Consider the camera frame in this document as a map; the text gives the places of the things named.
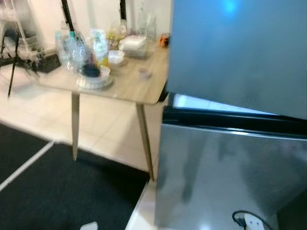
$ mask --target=black carpet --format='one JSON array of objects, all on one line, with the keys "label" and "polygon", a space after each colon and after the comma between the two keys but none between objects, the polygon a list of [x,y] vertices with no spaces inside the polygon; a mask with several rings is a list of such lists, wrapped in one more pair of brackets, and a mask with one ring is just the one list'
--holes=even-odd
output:
[{"label": "black carpet", "polygon": [[47,143],[0,124],[0,184]]},{"label": "black carpet", "polygon": [[0,192],[0,229],[124,230],[149,179],[146,172],[55,145]]}]

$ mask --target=white wall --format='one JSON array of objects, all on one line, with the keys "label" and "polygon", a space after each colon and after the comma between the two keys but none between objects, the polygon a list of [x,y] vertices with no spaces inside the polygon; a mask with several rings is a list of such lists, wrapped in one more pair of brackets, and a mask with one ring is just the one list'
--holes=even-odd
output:
[{"label": "white wall", "polygon": [[[29,0],[46,46],[53,46],[54,32],[61,29],[64,21],[60,0]],[[89,36],[90,28],[107,31],[113,22],[118,22],[119,0],[68,0],[71,17],[84,37]],[[128,26],[131,25],[131,12],[135,26],[141,0],[126,0]],[[157,16],[157,34],[170,32],[172,0],[147,0],[146,10]]]}]

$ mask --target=white bowl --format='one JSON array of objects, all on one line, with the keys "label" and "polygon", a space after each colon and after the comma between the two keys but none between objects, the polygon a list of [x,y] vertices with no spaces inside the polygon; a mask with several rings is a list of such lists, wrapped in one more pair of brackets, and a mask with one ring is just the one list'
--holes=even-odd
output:
[{"label": "white bowl", "polygon": [[111,65],[118,65],[124,60],[125,53],[120,50],[110,50],[108,54],[108,61]]}]

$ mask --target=tile floor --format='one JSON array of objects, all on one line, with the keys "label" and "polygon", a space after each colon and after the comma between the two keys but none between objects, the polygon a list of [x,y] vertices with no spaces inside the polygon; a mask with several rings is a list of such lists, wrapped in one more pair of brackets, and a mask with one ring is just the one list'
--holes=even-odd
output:
[{"label": "tile floor", "polygon": [[[71,143],[71,101],[68,92],[32,85],[16,68],[11,97],[7,98],[11,66],[0,70],[0,121],[38,136]],[[124,164],[147,170],[134,104],[81,95],[80,147]],[[146,106],[155,174],[163,104]],[[155,184],[149,183],[127,226],[155,230]]]}]

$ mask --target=refrigerator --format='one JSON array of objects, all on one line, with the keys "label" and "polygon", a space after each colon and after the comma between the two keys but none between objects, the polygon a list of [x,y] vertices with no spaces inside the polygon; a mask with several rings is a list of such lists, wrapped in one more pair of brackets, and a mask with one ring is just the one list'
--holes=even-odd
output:
[{"label": "refrigerator", "polygon": [[307,229],[306,8],[174,1],[157,226],[240,230],[243,210],[274,230]]}]

